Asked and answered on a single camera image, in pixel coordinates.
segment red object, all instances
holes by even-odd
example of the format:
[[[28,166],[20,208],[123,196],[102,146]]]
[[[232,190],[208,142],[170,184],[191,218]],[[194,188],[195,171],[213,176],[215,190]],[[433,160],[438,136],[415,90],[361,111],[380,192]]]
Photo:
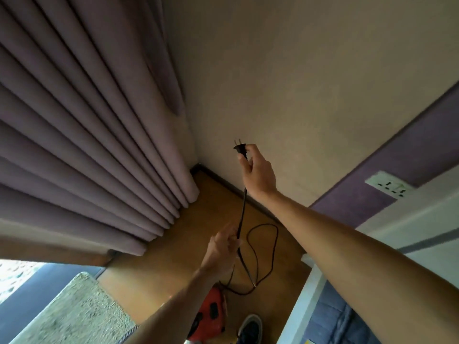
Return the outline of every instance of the red object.
[[[188,334],[190,341],[205,341],[225,331],[225,299],[219,287],[207,294]]]

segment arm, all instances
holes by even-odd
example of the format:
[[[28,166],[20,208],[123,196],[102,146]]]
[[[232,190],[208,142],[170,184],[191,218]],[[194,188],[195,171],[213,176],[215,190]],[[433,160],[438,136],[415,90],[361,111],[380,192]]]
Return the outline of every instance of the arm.
[[[256,145],[244,184],[312,256],[382,343],[457,343],[459,290],[391,247],[279,193]]]
[[[231,271],[240,241],[235,225],[211,237],[201,267],[190,283],[149,317],[125,344],[183,344],[193,320],[212,286]]]

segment purple wall panel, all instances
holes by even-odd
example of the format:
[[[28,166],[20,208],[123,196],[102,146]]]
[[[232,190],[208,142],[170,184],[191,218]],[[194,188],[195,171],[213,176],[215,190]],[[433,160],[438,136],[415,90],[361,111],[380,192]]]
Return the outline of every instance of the purple wall panel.
[[[459,164],[459,83],[311,205],[352,227],[395,199],[365,184],[384,170],[421,186]]]

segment wooden floor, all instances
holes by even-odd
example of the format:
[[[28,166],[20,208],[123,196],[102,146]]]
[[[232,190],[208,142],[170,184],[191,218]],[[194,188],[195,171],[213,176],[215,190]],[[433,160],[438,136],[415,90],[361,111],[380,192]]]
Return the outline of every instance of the wooden floor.
[[[200,266],[211,235],[228,221],[238,221],[242,200],[203,172],[195,175],[201,191],[198,200],[165,232],[153,240],[145,255],[117,257],[99,277],[101,286],[118,301],[137,323],[154,313],[169,297],[179,291]],[[274,223],[247,205],[241,237],[260,223]],[[273,227],[261,227],[251,234],[260,262],[260,275],[269,271]],[[247,244],[241,247],[249,269],[255,271],[255,259]],[[263,343],[275,343],[296,299],[309,275],[310,268],[300,261],[304,250],[283,227],[279,226],[274,271],[248,296],[226,292],[228,321],[226,332],[210,343],[235,343],[236,331],[249,313],[263,320]],[[250,289],[250,281],[240,262],[236,264],[232,285]]]

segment forearm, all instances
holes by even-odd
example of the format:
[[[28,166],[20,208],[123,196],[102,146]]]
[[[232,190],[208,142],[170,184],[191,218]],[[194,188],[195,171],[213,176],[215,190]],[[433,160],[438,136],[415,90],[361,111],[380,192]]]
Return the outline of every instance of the forearm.
[[[265,205],[383,343],[452,343],[459,291],[407,257],[275,193]]]
[[[125,344],[183,344],[215,282],[210,273],[195,272],[190,283],[149,317]]]

